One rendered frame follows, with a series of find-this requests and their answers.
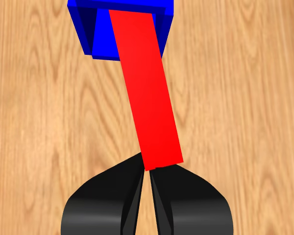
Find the thin red peg bar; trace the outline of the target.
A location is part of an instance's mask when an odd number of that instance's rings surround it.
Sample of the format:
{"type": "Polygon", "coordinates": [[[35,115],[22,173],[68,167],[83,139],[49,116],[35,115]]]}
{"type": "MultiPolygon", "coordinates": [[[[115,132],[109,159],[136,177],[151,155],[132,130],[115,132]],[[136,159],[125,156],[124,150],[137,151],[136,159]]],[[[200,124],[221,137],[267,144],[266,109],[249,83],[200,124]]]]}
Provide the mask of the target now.
{"type": "Polygon", "coordinates": [[[145,170],[183,162],[149,13],[109,11],[145,170]]]}

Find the blue hollow socket block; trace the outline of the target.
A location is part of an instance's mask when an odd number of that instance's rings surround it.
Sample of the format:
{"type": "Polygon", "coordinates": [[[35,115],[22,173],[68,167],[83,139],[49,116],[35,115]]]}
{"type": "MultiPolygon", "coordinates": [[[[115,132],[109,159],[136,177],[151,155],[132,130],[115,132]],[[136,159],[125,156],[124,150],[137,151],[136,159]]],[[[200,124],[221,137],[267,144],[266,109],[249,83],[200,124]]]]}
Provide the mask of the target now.
{"type": "Polygon", "coordinates": [[[174,0],[68,0],[67,7],[84,54],[94,59],[120,59],[109,10],[150,13],[160,53],[164,53],[174,0]]]}

